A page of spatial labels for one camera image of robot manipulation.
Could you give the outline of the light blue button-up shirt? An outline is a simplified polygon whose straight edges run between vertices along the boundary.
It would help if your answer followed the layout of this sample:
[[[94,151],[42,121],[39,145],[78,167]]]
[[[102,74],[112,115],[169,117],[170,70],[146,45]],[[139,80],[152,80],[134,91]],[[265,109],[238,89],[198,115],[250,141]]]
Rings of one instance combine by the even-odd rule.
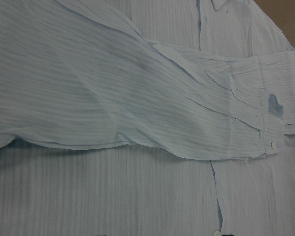
[[[295,236],[295,48],[252,0],[0,0],[0,236]]]

